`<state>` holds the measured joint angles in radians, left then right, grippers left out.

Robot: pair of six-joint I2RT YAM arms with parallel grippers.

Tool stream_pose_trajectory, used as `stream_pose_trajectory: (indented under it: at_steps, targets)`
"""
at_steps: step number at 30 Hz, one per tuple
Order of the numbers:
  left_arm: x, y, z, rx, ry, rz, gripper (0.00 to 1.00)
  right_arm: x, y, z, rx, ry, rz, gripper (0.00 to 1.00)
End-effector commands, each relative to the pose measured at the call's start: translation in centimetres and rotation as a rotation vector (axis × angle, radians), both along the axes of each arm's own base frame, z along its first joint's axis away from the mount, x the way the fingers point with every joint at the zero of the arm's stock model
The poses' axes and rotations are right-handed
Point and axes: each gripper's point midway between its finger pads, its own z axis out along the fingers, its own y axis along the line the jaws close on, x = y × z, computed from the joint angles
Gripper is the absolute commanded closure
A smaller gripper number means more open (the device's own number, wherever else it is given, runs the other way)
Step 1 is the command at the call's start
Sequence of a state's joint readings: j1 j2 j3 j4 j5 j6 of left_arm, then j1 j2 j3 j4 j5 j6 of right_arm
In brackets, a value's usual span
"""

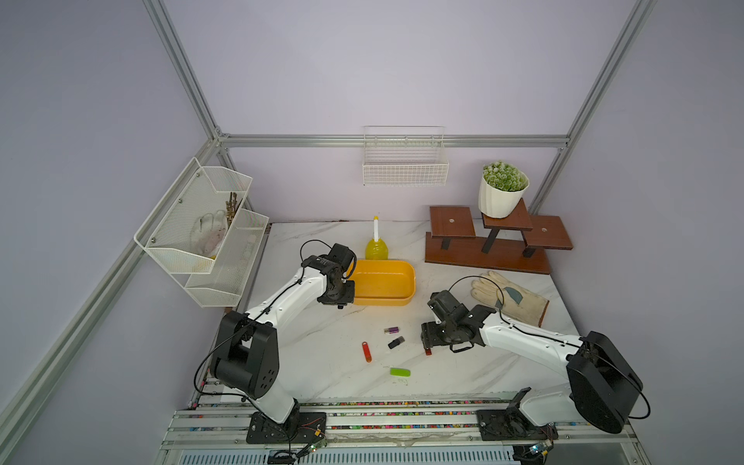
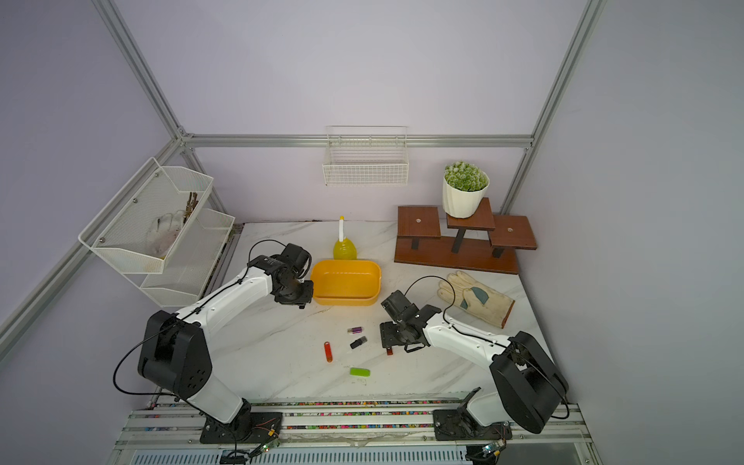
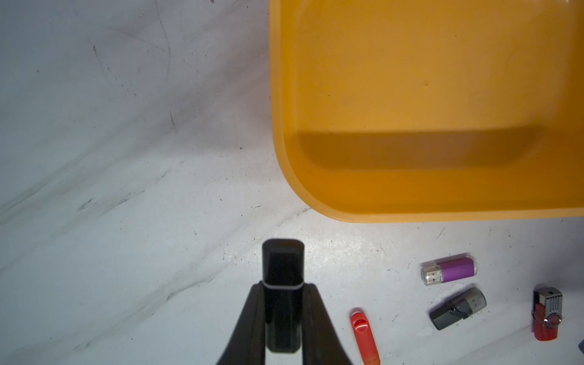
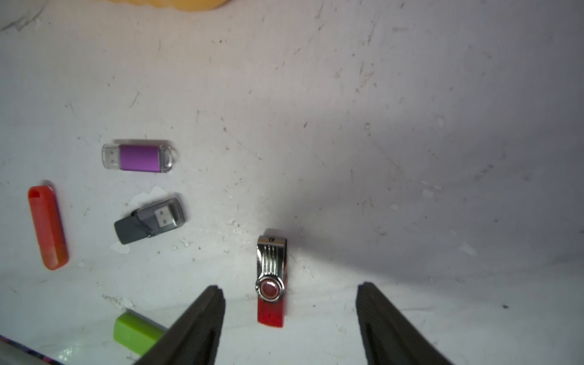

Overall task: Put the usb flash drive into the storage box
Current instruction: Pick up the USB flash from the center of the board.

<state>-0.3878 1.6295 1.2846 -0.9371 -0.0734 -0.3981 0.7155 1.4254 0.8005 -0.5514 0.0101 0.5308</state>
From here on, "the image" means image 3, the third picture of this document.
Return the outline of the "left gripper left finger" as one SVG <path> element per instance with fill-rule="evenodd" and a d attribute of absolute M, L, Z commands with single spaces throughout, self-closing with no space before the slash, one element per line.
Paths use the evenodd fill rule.
<path fill-rule="evenodd" d="M 266 306 L 263 283 L 254 284 L 217 364 L 266 363 Z"/>

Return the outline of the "red silver swivel usb drive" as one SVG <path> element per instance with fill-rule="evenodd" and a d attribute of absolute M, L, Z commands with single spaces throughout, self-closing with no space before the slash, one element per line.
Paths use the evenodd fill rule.
<path fill-rule="evenodd" d="M 532 307 L 532 331 L 540 342 L 550 342 L 558 337 L 563 321 L 563 295 L 555 287 L 534 290 Z"/>

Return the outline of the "purple usb flash drive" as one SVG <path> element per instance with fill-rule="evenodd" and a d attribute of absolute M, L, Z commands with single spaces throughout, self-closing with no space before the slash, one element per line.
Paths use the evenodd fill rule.
<path fill-rule="evenodd" d="M 477 264 L 470 256 L 441 259 L 421 266 L 421 281 L 431 286 L 471 278 L 477 272 Z"/>

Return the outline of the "yellow plastic storage box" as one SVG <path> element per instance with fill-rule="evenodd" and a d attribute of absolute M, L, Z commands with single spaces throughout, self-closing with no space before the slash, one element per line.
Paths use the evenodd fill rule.
<path fill-rule="evenodd" d="M 583 213 L 581 1 L 272 1 L 275 154 L 346 222 Z"/>

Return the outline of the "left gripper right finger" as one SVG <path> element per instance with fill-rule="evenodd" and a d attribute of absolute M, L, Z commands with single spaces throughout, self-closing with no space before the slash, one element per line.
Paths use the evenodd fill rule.
<path fill-rule="evenodd" d="M 314 284 L 303 289 L 302 357 L 307 365 L 351 364 Z"/>

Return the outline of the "grey black usb flash drive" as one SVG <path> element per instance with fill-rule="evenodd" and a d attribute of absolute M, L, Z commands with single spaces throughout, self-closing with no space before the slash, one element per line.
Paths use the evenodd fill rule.
<path fill-rule="evenodd" d="M 487 301 L 483 293 L 477 287 L 472 287 L 431 310 L 430 321 L 438 331 L 441 331 L 460 320 L 468 319 L 486 306 Z"/>

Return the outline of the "red usb flash drive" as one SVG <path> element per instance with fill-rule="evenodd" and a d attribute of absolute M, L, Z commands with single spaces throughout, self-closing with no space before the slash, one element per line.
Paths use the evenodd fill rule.
<path fill-rule="evenodd" d="M 371 324 L 363 311 L 355 310 L 351 314 L 351 327 L 353 328 L 363 363 L 365 365 L 381 365 Z"/>

